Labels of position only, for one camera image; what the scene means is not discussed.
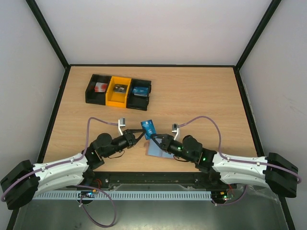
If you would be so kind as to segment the black stripe back card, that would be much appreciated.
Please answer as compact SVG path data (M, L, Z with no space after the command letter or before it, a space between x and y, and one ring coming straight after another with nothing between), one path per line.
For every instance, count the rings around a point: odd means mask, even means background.
M126 93L128 86L124 84L115 84L113 87L113 92L116 93Z

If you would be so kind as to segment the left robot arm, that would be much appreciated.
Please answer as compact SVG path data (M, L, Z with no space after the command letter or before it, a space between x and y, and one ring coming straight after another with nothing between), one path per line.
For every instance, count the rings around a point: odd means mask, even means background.
M105 158L132 148L144 134L143 129L126 129L116 138L102 133L86 149L69 158L35 164L21 161L1 179L0 199L9 210L14 210L42 193L83 184L92 177L94 169L105 163Z

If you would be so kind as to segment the blue VIP card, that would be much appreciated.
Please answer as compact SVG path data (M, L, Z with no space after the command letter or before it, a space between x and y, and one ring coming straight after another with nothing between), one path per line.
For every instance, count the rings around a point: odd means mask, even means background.
M132 89L132 94L135 96L146 97L149 92L148 87L135 86Z
M155 126L152 120L146 120L141 122L142 129L145 130L145 139L150 140L151 134L156 134Z

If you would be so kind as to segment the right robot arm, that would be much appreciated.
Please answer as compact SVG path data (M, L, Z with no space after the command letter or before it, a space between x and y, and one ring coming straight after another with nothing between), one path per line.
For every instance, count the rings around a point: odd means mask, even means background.
M223 154L204 148L191 135L185 136L182 142L169 134L152 134L151 139L164 152L194 163L203 173L212 173L209 182L213 187L247 184L270 188L287 198L297 195L298 168L277 153L251 158Z

